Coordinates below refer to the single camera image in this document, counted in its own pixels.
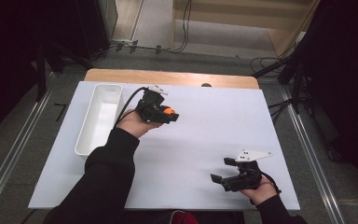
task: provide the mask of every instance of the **wire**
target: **wire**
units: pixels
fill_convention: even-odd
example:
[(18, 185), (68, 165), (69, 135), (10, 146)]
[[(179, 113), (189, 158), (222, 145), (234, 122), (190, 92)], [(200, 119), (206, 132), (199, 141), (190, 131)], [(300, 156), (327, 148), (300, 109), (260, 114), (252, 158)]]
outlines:
[[(266, 68), (266, 66), (263, 64), (263, 60), (275, 60), (275, 63), (280, 61), (279, 58), (274, 58), (274, 57), (257, 57), (257, 58), (253, 58), (251, 60), (251, 63), (250, 63), (250, 66), (251, 66), (251, 69), (252, 69), (253, 72), (256, 72), (255, 69), (254, 69), (254, 61), (257, 60), (257, 59), (259, 59), (259, 64), (260, 64), (261, 67), (263, 67), (263, 69)], [(281, 69), (275, 69), (272, 72), (276, 73), (276, 75), (264, 76), (264, 77), (277, 77), (281, 73), (281, 71), (282, 71)]]
[(103, 53), (105, 53), (105, 52), (107, 52), (107, 51), (110, 51), (110, 50), (112, 50), (112, 49), (116, 49), (117, 47), (118, 47), (118, 44), (111, 45), (111, 46), (109, 47), (109, 49), (106, 49), (106, 50), (100, 51), (100, 52), (98, 52), (98, 53), (95, 53), (95, 54), (98, 54), (98, 55), (97, 55), (95, 58), (91, 59), (91, 61), (97, 60), (99, 57), (101, 57), (101, 55), (102, 55)]
[(37, 211), (37, 209), (33, 209), (27, 217), (25, 217), (25, 219), (21, 222), (21, 224), (24, 224), (28, 221), (28, 219)]
[(188, 24), (190, 22), (190, 15), (191, 15), (191, 3), (192, 0), (188, 0), (186, 3), (186, 7), (185, 7), (185, 12), (183, 14), (183, 18), (182, 18), (182, 28), (184, 31), (184, 38), (182, 41), (182, 44), (179, 48), (176, 49), (158, 49), (158, 48), (150, 48), (150, 47), (144, 47), (144, 46), (137, 46), (137, 45), (128, 45), (128, 46), (123, 46), (126, 48), (134, 48), (136, 47), (137, 49), (152, 49), (152, 50), (161, 50), (161, 51), (165, 51), (165, 52), (169, 52), (169, 53), (180, 53), (182, 52), (188, 43), (188, 37), (189, 37), (189, 29), (188, 29)]
[(130, 104), (130, 101), (132, 100), (132, 98), (136, 95), (136, 93), (138, 93), (139, 91), (147, 91), (148, 88), (146, 87), (141, 87), (138, 90), (136, 90), (128, 99), (127, 103), (124, 104), (123, 108), (121, 109), (120, 114), (117, 117), (117, 120), (115, 122), (115, 125), (113, 126), (113, 129), (115, 129), (117, 127), (117, 125), (121, 122), (122, 119), (124, 119), (124, 117), (126, 117), (127, 115), (129, 115), (130, 113), (126, 114), (125, 116), (123, 116), (124, 111), (126, 110), (127, 106)]
[(277, 191), (277, 194), (282, 193), (282, 191), (278, 188), (277, 183), (275, 182), (275, 180), (268, 174), (261, 172), (261, 175), (265, 176), (267, 180), (271, 181), (273, 187), (275, 188), (275, 190)]
[(276, 111), (272, 112), (270, 115), (271, 115), (271, 118), (272, 118), (272, 123), (275, 125), (279, 116), (281, 115), (281, 113), (283, 112), (283, 110), (289, 106), (290, 104), (293, 104), (293, 103), (296, 103), (296, 104), (307, 104), (308, 101), (309, 101), (309, 97), (300, 97), (298, 98), (298, 102), (294, 102), (293, 99), (288, 99), (288, 100), (285, 100), (281, 103), (278, 103), (278, 104), (275, 104), (275, 105), (269, 105), (268, 106), (268, 110), (274, 108), (274, 107), (279, 107)]
[[(318, 2), (319, 2), (319, 1), (315, 1), (315, 3), (312, 5), (312, 8), (310, 9), (310, 11), (309, 11), (309, 13), (307, 14), (306, 18), (305, 18), (305, 19), (303, 20), (303, 22), (301, 23), (301, 25), (300, 25), (300, 27), (298, 28), (296, 34), (299, 34), (299, 33), (300, 33), (300, 31), (301, 31), (301, 29), (303, 28), (305, 22), (307, 21), (307, 18), (312, 14), (313, 9), (316, 7), (316, 5), (318, 4)], [(294, 44), (292, 47), (290, 47), (290, 48), (288, 48), (287, 50), (285, 50), (283, 53), (281, 53), (281, 54), (278, 56), (278, 58), (281, 58), (281, 56), (283, 56), (283, 54), (285, 54), (285, 53), (286, 53), (287, 51), (289, 51), (290, 49), (296, 48), (296, 46), (297, 46), (301, 41), (302, 41), (302, 40), (300, 40), (298, 43), (296, 43), (296, 41), (295, 41), (295, 44)]]

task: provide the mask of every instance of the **rectangular tray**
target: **rectangular tray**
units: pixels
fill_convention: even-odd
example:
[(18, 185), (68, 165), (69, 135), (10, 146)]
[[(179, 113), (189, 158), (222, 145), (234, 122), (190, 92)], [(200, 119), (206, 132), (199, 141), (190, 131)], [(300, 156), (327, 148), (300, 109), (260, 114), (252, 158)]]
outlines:
[(114, 84), (95, 86), (89, 109), (77, 138), (75, 153), (87, 158), (96, 148), (104, 146), (123, 108), (122, 88)]

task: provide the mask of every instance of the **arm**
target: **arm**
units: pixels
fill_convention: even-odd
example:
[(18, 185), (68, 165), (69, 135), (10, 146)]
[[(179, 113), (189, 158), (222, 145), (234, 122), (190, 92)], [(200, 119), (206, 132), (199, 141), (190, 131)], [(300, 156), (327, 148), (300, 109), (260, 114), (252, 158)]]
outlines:
[(118, 223), (135, 172), (133, 155), (139, 137), (160, 124), (126, 116), (86, 160), (85, 174), (46, 217), (44, 223)]
[(241, 193), (249, 197), (260, 212), (263, 224), (287, 223), (306, 224), (307, 221), (300, 216), (291, 217), (284, 207), (272, 183), (262, 178), (257, 189), (242, 189)]

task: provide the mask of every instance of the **white board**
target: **white board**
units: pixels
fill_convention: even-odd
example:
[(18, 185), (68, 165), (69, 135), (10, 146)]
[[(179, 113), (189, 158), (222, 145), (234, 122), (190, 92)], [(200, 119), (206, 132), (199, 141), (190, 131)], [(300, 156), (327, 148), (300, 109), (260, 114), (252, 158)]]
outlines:
[[(85, 160), (74, 148), (95, 85), (80, 82), (60, 132), (36, 185), (30, 208), (51, 208), (84, 174)], [(117, 83), (124, 102), (148, 84)], [(141, 137), (135, 152), (136, 172), (127, 209), (247, 210), (255, 209), (239, 192), (225, 192), (210, 174), (237, 175), (224, 164), (243, 149), (272, 152), (258, 161), (282, 190), (287, 209), (299, 210), (267, 104), (260, 90), (160, 85), (169, 92), (163, 105), (171, 106), (179, 119)], [(135, 108), (139, 92), (129, 105)]]

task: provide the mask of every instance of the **aluminum rail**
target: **aluminum rail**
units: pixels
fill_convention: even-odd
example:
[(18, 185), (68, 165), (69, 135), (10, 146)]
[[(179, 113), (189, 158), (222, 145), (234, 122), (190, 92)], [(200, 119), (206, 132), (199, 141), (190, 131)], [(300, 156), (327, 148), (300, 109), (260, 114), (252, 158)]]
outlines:
[(45, 95), (40, 99), (38, 103), (36, 103), (28, 117), (25, 121), (25, 124), (22, 126), (22, 129), (17, 136), (13, 146), (10, 151), (7, 153), (7, 156), (0, 167), (0, 194), (2, 193), (14, 167), (19, 160), (21, 153), (27, 144), (27, 141), (34, 130), (34, 126), (40, 118), (40, 115), (43, 112), (43, 109), (46, 106), (48, 98), (51, 94), (52, 86), (55, 82), (55, 75), (51, 73), (48, 78), (48, 89)]
[[(283, 100), (291, 99), (292, 96), (287, 87), (282, 86), (282, 96)], [(295, 125), (301, 146), (304, 149), (305, 156), (307, 157), (308, 164), (315, 178), (316, 185), (321, 193), (322, 200), (324, 201), (324, 206), (326, 207), (327, 213), (330, 216), (332, 223), (343, 224), (345, 223), (344, 217), (339, 209), (336, 197), (326, 179), (324, 171), (321, 164), (318, 161), (318, 158), (313, 149), (312, 143), (308, 137), (308, 134), (305, 130), (301, 116), (296, 113), (291, 105), (288, 106), (289, 114), (292, 119), (293, 124)]]

